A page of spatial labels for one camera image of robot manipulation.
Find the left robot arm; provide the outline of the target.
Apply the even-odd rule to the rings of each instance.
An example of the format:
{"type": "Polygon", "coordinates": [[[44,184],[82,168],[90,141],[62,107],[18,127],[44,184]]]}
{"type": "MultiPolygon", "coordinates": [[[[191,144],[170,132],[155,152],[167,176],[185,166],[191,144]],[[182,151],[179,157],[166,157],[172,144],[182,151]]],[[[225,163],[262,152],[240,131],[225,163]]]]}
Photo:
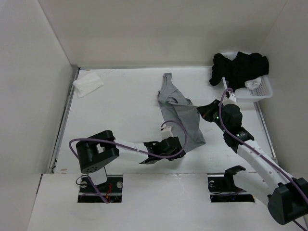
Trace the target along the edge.
{"type": "Polygon", "coordinates": [[[161,141],[119,143],[112,131],[105,130],[85,139],[70,141],[70,148],[75,141],[76,150],[73,153],[78,158],[80,171],[86,176],[89,185],[98,192],[106,190],[108,176],[105,170],[104,176],[95,176],[95,173],[105,169],[109,163],[119,157],[140,165],[152,165],[163,159],[173,161],[186,155],[179,138],[171,134],[162,138],[161,141]]]}

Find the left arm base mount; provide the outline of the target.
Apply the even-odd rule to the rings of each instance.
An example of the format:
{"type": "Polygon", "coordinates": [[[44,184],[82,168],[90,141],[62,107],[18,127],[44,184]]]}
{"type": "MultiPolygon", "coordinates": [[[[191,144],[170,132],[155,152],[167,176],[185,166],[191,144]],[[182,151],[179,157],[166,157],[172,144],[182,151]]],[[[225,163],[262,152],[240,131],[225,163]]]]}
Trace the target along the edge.
{"type": "MultiPolygon", "coordinates": [[[[105,203],[97,194],[86,175],[76,179],[75,184],[79,187],[78,203],[105,203]]],[[[108,203],[121,203],[123,190],[123,176],[109,175],[105,183],[96,185],[101,195],[108,203]]]]}

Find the grey tank top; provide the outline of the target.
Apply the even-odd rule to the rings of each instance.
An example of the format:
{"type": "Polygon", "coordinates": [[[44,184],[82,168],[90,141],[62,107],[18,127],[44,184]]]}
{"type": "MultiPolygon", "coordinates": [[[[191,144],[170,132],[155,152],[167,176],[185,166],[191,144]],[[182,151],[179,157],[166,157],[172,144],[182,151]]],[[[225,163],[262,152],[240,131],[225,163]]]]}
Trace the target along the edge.
{"type": "Polygon", "coordinates": [[[185,152],[190,152],[205,144],[205,139],[199,128],[200,114],[192,101],[186,98],[172,83],[172,74],[165,73],[161,90],[157,96],[158,104],[165,121],[171,120],[172,133],[180,140],[181,145],[185,142],[185,134],[181,127],[174,122],[183,125],[187,132],[187,144],[185,152]]]}

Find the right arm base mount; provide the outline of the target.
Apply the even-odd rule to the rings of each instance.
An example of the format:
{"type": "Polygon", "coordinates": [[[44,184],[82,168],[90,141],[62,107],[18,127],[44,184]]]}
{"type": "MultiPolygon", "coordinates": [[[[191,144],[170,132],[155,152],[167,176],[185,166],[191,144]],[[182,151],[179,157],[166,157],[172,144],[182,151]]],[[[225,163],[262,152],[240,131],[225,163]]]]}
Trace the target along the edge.
{"type": "Polygon", "coordinates": [[[210,201],[213,203],[254,203],[255,198],[236,186],[228,186],[223,174],[207,176],[210,201]]]}

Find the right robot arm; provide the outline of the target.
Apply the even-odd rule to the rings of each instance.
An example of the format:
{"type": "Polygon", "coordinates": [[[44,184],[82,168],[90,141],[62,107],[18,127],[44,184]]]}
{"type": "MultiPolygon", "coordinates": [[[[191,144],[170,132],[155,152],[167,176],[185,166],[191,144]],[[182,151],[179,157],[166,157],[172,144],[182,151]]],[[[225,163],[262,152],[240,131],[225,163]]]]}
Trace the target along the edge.
{"type": "Polygon", "coordinates": [[[253,177],[242,166],[229,168],[223,178],[226,189],[240,188],[255,196],[281,225],[307,215],[308,182],[304,178],[294,178],[264,154],[254,137],[242,126],[243,115],[237,105],[223,105],[214,100],[197,110],[202,119],[215,123],[223,131],[227,146],[259,175],[253,177]]]}

